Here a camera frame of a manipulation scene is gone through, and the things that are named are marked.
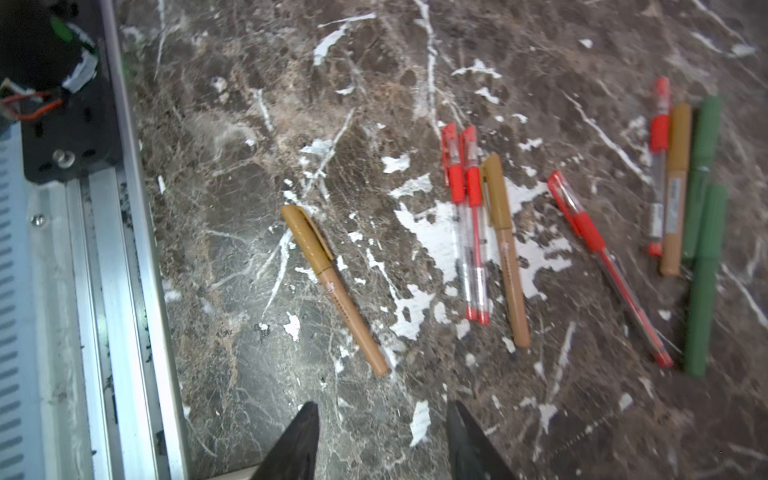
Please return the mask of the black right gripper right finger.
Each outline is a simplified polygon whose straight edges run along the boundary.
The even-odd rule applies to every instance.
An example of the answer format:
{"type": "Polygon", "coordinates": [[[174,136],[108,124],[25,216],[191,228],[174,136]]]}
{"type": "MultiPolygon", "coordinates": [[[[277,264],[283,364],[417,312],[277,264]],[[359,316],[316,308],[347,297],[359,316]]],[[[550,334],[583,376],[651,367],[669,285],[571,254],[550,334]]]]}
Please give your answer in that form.
{"type": "Polygon", "coordinates": [[[461,401],[448,402],[446,421],[448,457],[453,479],[516,479],[461,401]]]}

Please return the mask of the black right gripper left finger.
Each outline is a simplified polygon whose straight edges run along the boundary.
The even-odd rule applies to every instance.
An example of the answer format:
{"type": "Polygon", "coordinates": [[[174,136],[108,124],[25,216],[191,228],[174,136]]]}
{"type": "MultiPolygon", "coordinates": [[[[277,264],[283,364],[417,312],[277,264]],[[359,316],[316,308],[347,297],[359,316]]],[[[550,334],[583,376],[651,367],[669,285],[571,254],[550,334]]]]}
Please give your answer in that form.
{"type": "Polygon", "coordinates": [[[303,404],[250,479],[314,479],[319,434],[319,408],[315,402],[308,401],[303,404]]]}

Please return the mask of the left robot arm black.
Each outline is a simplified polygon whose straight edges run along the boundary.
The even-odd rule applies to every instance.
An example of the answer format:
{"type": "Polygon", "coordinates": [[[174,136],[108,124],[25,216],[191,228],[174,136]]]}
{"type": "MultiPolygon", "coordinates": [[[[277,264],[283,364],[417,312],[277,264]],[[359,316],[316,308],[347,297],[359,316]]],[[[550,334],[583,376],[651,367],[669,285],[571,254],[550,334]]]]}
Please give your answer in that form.
{"type": "Polygon", "coordinates": [[[1,116],[31,122],[97,75],[92,1],[1,3],[1,116]]]}

